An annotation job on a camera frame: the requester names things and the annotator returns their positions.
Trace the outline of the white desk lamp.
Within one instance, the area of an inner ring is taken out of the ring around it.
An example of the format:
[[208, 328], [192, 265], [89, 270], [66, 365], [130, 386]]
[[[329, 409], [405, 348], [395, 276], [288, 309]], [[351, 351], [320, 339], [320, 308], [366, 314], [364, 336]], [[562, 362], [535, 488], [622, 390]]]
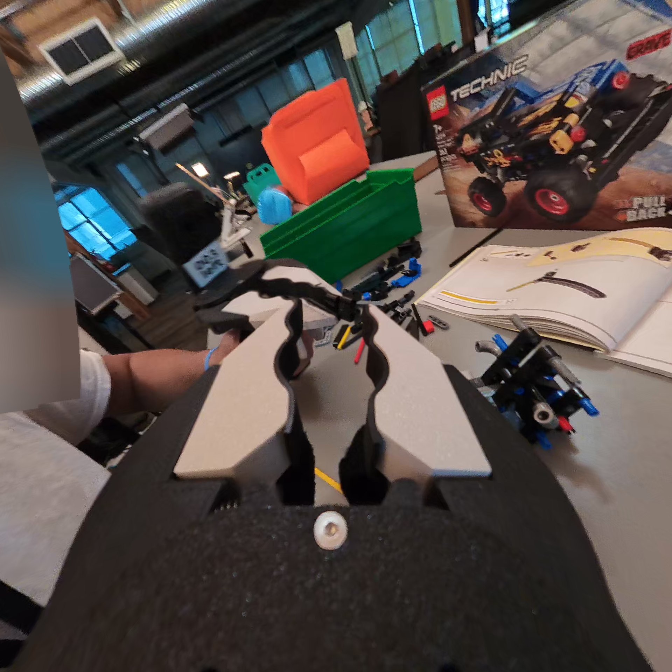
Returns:
[[191, 169], [184, 167], [180, 163], [175, 163], [175, 166], [221, 202], [222, 205], [218, 211], [222, 224], [219, 241], [223, 251], [229, 252], [236, 246], [240, 246], [247, 258], [253, 258], [253, 251], [246, 240], [251, 234], [251, 230], [248, 227], [251, 214], [243, 208], [247, 204], [248, 198], [232, 189], [230, 181], [227, 183], [227, 189], [210, 185], [204, 179], [207, 173], [202, 175], [194, 172], [197, 164], [193, 164]]

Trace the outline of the green plastic crate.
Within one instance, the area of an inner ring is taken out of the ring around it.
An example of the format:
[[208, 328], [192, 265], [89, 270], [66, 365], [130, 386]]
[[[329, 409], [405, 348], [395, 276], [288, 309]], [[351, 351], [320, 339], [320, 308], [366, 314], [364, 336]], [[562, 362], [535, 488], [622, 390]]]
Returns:
[[243, 189], [250, 200], [256, 204], [260, 194], [267, 188], [281, 185], [281, 180], [269, 163], [263, 163], [247, 173]]

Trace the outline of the person's left hand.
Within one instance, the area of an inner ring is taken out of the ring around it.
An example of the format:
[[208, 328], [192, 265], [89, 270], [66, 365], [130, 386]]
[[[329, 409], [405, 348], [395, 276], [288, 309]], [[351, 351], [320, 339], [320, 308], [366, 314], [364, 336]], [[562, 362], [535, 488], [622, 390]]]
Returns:
[[213, 354], [211, 365], [220, 365], [224, 358], [231, 354], [240, 344], [240, 331], [231, 330], [225, 332], [218, 344], [218, 350]]

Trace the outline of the hanging ceiling heater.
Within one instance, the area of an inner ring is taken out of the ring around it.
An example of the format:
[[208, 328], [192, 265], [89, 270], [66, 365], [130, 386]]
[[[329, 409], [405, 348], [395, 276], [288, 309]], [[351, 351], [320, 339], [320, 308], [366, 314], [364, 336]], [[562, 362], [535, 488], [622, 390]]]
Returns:
[[138, 134], [138, 140], [156, 152], [175, 146], [194, 129], [194, 117], [187, 104], [180, 104]]

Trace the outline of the silver ventilation duct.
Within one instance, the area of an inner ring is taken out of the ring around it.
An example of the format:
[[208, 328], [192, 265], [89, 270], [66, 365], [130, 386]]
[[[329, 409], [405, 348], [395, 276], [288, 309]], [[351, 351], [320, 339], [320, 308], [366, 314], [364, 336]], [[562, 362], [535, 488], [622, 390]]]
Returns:
[[137, 73], [166, 65], [172, 67], [180, 50], [186, 60], [229, 44], [250, 44], [248, 33], [268, 31], [285, 22], [294, 23], [317, 13], [331, 11], [333, 1], [166, 1], [139, 16], [135, 23], [121, 23], [111, 31], [112, 41], [122, 58], [113, 65], [68, 84], [54, 66], [40, 67], [16, 81], [21, 102], [31, 114], [51, 114], [90, 93], [114, 88], [134, 79]]

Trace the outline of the lego set box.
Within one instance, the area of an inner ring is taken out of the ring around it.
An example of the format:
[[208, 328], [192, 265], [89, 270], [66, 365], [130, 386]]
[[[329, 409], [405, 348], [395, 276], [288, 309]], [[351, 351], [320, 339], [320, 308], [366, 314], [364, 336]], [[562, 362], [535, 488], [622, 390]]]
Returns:
[[671, 22], [528, 29], [423, 88], [457, 226], [671, 228]]

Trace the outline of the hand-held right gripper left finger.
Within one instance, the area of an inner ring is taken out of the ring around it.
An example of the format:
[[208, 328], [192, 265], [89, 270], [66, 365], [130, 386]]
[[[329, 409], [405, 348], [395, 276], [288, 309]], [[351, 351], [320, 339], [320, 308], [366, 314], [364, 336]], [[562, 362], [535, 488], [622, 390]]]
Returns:
[[299, 300], [280, 307], [225, 357], [173, 474], [181, 480], [276, 487], [289, 505], [315, 502], [315, 455], [291, 385], [300, 366]]

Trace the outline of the pile of lego beams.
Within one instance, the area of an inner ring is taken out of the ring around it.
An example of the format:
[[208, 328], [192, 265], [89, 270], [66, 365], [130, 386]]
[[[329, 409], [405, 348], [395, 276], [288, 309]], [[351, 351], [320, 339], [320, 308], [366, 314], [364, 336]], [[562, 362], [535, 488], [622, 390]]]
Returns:
[[394, 323], [404, 327], [407, 333], [419, 340], [420, 337], [425, 337], [421, 331], [421, 323], [427, 321], [427, 318], [421, 318], [417, 310], [414, 303], [415, 291], [408, 290], [410, 284], [405, 288], [391, 288], [389, 283], [399, 277], [410, 258], [415, 257], [419, 261], [422, 251], [420, 241], [411, 237], [353, 288], [344, 288], [341, 281], [336, 282], [335, 288], [344, 294], [362, 293], [364, 302], [374, 304]]

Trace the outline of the orange plastic bin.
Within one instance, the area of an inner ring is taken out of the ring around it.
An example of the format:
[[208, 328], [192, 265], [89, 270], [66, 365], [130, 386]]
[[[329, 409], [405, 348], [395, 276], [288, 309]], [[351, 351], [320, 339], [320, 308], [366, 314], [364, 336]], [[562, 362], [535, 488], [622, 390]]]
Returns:
[[275, 112], [261, 143], [282, 186], [310, 206], [370, 167], [346, 79], [308, 91]]

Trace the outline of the green plastic bin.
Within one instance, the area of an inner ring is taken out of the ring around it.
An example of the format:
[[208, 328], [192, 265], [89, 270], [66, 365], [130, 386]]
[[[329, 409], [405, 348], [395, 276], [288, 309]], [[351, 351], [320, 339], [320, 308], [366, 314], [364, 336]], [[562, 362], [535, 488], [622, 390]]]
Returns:
[[413, 169], [368, 171], [260, 236], [265, 257], [293, 259], [328, 283], [422, 231]]

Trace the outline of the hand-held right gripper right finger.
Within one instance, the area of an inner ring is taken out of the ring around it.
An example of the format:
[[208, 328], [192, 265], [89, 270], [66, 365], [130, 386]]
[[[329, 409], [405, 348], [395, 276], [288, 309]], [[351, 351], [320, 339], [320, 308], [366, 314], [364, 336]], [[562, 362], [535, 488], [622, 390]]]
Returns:
[[339, 463], [349, 505], [379, 505], [391, 484], [426, 491], [441, 478], [488, 478], [492, 467], [439, 357], [377, 307], [364, 307], [364, 424]]

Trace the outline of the white vent grille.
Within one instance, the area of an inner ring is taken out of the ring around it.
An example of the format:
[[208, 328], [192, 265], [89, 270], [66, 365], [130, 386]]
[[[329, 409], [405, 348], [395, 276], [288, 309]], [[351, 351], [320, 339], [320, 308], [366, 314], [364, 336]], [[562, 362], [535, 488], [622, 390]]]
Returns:
[[79, 83], [125, 58], [98, 17], [46, 40], [38, 49], [67, 85]]

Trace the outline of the light blue bundle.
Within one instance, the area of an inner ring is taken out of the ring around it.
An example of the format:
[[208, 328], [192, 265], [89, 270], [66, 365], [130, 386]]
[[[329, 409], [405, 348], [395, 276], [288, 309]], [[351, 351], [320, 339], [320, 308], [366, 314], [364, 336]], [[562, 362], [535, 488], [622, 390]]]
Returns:
[[266, 225], [284, 223], [293, 215], [293, 200], [281, 185], [266, 187], [258, 196], [257, 214]]

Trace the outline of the person's left forearm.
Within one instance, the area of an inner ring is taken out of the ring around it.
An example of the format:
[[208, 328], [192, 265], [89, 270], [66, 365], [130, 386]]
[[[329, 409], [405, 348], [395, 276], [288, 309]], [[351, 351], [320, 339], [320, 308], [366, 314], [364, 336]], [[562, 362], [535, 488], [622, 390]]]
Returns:
[[161, 414], [206, 371], [207, 351], [155, 349], [102, 358], [110, 377], [109, 417]]

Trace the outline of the black lego connector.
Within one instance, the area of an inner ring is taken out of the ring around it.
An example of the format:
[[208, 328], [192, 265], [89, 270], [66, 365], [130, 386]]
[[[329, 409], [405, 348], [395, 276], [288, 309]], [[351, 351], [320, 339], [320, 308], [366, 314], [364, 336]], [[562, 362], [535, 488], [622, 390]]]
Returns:
[[327, 293], [323, 301], [323, 309], [339, 321], [357, 322], [362, 315], [363, 295], [360, 292], [335, 295]]

